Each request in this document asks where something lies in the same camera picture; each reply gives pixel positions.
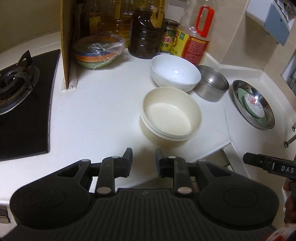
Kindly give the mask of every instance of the human hand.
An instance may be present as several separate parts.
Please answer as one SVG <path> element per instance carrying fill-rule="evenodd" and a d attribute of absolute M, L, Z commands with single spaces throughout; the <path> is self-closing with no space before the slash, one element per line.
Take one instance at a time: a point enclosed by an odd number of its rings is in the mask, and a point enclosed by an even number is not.
<path fill-rule="evenodd" d="M 291 182 L 286 183 L 283 188 L 285 191 L 291 191 L 291 186 L 290 186 Z M 285 219 L 284 222 L 287 223 L 291 223 L 296 219 L 296 211 L 294 210 L 294 205 L 296 205 L 292 199 L 291 196 L 288 197 L 286 203 L 285 203 Z"/>

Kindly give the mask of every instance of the red handle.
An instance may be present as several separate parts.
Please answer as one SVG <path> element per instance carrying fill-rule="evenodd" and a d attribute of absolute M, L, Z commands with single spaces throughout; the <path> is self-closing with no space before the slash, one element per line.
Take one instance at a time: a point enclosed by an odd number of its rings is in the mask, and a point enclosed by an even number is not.
<path fill-rule="evenodd" d="M 198 25 L 199 25 L 199 23 L 200 23 L 200 19 L 201 19 L 202 11 L 203 11 L 205 8 L 208 9 L 209 12 L 208 12 L 208 14 L 207 14 L 207 19 L 206 19 L 206 21 L 205 21 L 205 25 L 204 25 L 203 30 L 199 30 L 199 29 L 198 29 Z M 195 29 L 196 29 L 196 31 L 200 34 L 201 37 L 204 37 L 204 38 L 207 37 L 207 35 L 208 35 L 208 33 L 209 33 L 209 30 L 210 30 L 210 26 L 211 26 L 212 21 L 213 21 L 214 13 L 215 13 L 215 10 L 212 9 L 212 8 L 210 8 L 210 7 L 202 6 L 202 7 L 200 8 L 200 13 L 198 14 L 198 17 L 197 17 L 197 20 L 196 20 Z"/>

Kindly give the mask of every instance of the oval metal dish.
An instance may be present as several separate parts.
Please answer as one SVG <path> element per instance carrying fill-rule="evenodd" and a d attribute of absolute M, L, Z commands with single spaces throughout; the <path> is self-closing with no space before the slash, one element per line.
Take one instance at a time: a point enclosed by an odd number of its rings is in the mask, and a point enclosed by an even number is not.
<path fill-rule="evenodd" d="M 260 94 L 258 90 L 256 90 L 253 86 L 248 84 L 247 82 L 244 82 L 242 80 L 236 80 L 232 84 L 233 87 L 233 94 L 234 94 L 234 102 L 237 106 L 239 112 L 242 114 L 242 116 L 253 126 L 259 128 L 259 129 L 272 129 L 275 125 L 274 120 L 274 114 L 272 112 L 271 107 L 269 106 L 266 99 Z M 243 106 L 243 104 L 239 101 L 238 97 L 238 89 L 241 88 L 248 92 L 249 94 L 253 95 L 263 106 L 265 117 L 267 121 L 267 125 L 264 126 L 261 123 L 259 123 L 255 117 L 251 115 L 251 113 Z"/>

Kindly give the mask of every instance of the black glass cooktop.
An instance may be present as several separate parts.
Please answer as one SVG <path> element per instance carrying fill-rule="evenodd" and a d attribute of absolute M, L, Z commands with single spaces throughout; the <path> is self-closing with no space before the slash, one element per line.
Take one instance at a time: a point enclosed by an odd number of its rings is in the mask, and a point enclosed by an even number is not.
<path fill-rule="evenodd" d="M 0 115 L 0 161 L 49 151 L 49 109 L 60 50 L 32 57 L 39 80 L 23 102 Z M 0 71 L 3 75 L 16 64 Z"/>

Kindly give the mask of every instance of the stainless steel bowl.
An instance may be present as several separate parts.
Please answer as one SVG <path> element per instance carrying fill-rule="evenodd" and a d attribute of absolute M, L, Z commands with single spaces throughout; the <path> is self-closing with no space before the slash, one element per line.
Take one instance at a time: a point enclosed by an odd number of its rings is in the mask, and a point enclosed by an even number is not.
<path fill-rule="evenodd" d="M 242 116 L 253 126 L 259 128 L 259 129 L 272 129 L 275 125 L 274 120 L 274 114 L 272 112 L 271 107 L 269 106 L 266 99 L 260 94 L 258 90 L 256 90 L 253 86 L 248 84 L 247 82 L 244 82 L 242 80 L 236 80 L 232 84 L 233 87 L 233 94 L 234 94 L 234 102 L 237 106 L 239 112 L 242 114 Z M 242 103 L 239 101 L 238 92 L 237 90 L 241 88 L 248 92 L 249 94 L 253 95 L 263 106 L 265 117 L 267 121 L 267 125 L 264 126 L 260 124 L 256 118 L 254 118 L 251 113 L 242 105 Z"/>
<path fill-rule="evenodd" d="M 197 84 L 194 92 L 207 101 L 219 101 L 229 89 L 227 79 L 211 67 L 200 65 L 197 68 L 201 73 L 202 79 Z"/>

